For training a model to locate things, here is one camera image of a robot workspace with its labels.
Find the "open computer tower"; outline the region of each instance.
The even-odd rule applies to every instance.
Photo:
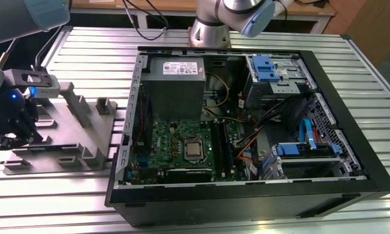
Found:
[[[133,226],[325,216],[388,193],[313,52],[139,47],[106,195]]]

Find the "yellow wire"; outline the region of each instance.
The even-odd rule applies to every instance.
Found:
[[[202,108],[215,108],[215,107],[221,106],[226,102],[226,100],[229,98],[229,87],[227,87],[226,83],[223,82],[223,80],[219,78],[219,76],[217,76],[214,73],[207,72],[205,74],[211,75],[213,77],[215,77],[221,81],[221,83],[223,84],[225,89],[226,89],[226,96],[225,96],[225,99],[223,99],[223,101],[221,103],[218,103],[217,105],[211,105],[211,106],[202,106]]]

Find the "gray robot arm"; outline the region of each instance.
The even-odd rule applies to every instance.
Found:
[[[267,26],[273,0],[197,0],[195,21],[190,31],[194,47],[229,46],[229,27],[253,38]]]

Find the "blue led light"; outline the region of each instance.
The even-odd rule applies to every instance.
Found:
[[[35,96],[35,87],[30,87],[30,94],[31,94],[31,97]]]

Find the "aluminum extrusion table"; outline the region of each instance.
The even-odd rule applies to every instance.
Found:
[[[154,36],[155,30],[143,32]],[[311,50],[390,174],[390,86],[350,40],[337,35],[230,34],[234,48]],[[187,46],[187,31],[154,42],[133,29],[65,28],[45,58],[58,81],[70,81],[86,100],[118,103],[110,157],[119,143],[137,46]],[[0,152],[0,161],[9,152]],[[390,195],[323,217],[134,229],[103,206],[110,163],[97,172],[6,176],[0,164],[0,233],[390,233]]]

